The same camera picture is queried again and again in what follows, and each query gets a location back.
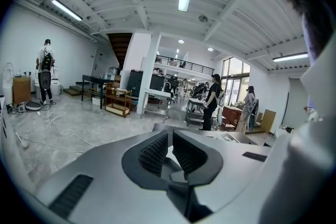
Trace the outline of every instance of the wooden cart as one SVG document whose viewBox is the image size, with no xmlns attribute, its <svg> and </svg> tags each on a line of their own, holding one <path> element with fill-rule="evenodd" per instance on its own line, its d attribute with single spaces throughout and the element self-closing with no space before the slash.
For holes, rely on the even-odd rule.
<svg viewBox="0 0 336 224">
<path fill-rule="evenodd" d="M 106 83 L 106 110 L 126 118 L 131 111 L 132 91 L 117 90 L 113 83 Z"/>
</svg>

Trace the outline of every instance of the glass door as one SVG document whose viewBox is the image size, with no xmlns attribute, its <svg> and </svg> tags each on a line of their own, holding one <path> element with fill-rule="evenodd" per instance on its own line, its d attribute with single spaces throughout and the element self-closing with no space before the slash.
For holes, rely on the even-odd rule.
<svg viewBox="0 0 336 224">
<path fill-rule="evenodd" d="M 230 106 L 231 103 L 236 103 L 241 79 L 228 79 L 226 83 L 224 104 Z"/>
</svg>

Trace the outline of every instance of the white cable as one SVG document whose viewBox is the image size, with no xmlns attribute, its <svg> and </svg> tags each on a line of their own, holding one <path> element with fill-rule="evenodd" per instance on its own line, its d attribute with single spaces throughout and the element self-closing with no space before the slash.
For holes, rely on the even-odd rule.
<svg viewBox="0 0 336 224">
<path fill-rule="evenodd" d="M 58 118 L 64 118 L 64 115 L 61 114 L 60 116 L 57 116 L 56 118 L 54 118 L 53 120 L 51 120 L 49 117 L 51 116 L 51 112 L 47 112 L 47 115 L 46 116 L 43 116 L 41 115 L 41 113 L 39 111 L 37 111 L 37 114 L 41 117 L 44 117 L 44 118 L 47 118 L 47 120 L 45 120 L 45 123 L 49 123 L 51 124 L 53 127 L 55 127 L 57 130 L 61 131 L 61 132 L 64 132 L 64 133 L 67 133 L 67 134 L 71 134 L 73 136 L 76 136 L 78 139 L 82 140 L 84 143 L 90 145 L 90 146 L 93 146 L 93 147 L 96 147 L 97 145 L 92 145 L 90 144 L 89 142 L 85 141 L 84 139 L 80 138 L 77 134 L 72 134 L 68 131 L 64 131 L 64 130 L 61 130 L 59 129 L 58 127 L 55 126 L 55 120 L 57 120 Z"/>
<path fill-rule="evenodd" d="M 24 137 L 22 137 L 22 138 L 23 138 L 24 140 L 31 141 L 32 143 L 35 143 L 35 144 L 42 144 L 42 145 L 45 145 L 45 146 L 54 147 L 54 148 L 56 148 L 56 149 L 58 149 L 58 150 L 64 150 L 64 151 L 68 151 L 68 152 L 70 152 L 70 153 L 84 153 L 84 151 L 70 151 L 70 150 L 68 150 L 67 148 L 60 148 L 60 147 L 56 147 L 56 146 L 53 146 L 53 145 L 45 144 L 45 143 L 40 142 L 40 141 L 33 141 L 33 140 L 31 140 L 31 139 L 24 138 Z"/>
</svg>

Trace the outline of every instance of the white t-shirt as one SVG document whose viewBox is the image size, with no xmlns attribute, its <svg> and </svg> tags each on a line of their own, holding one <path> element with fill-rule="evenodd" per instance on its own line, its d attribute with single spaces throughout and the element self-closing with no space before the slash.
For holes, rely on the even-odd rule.
<svg viewBox="0 0 336 224">
<path fill-rule="evenodd" d="M 53 58 L 53 60 L 55 59 L 55 51 L 54 51 L 54 49 L 52 48 L 51 45 L 45 45 L 45 46 L 41 47 L 38 51 L 37 58 L 40 61 L 40 65 L 38 67 L 38 72 L 39 73 L 41 73 L 41 65 L 42 65 L 44 56 L 47 55 L 47 54 L 50 54 L 51 57 Z"/>
</svg>

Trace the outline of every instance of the white column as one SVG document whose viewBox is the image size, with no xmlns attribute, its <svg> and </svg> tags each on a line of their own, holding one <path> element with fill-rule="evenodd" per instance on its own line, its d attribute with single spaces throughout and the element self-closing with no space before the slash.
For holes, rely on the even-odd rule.
<svg viewBox="0 0 336 224">
<path fill-rule="evenodd" d="M 145 88 L 149 88 L 152 79 L 152 73 L 156 58 L 156 52 L 159 47 L 159 43 L 161 40 L 161 33 L 159 31 L 155 31 L 152 35 L 152 40 L 149 46 L 148 54 L 146 57 L 146 63 L 144 65 L 140 94 L 138 100 L 137 114 L 142 114 L 143 111 L 143 101 L 145 99 Z"/>
<path fill-rule="evenodd" d="M 140 70 L 143 58 L 147 56 L 151 42 L 150 34 L 133 33 L 121 71 L 120 88 L 126 89 L 132 69 Z"/>
</svg>

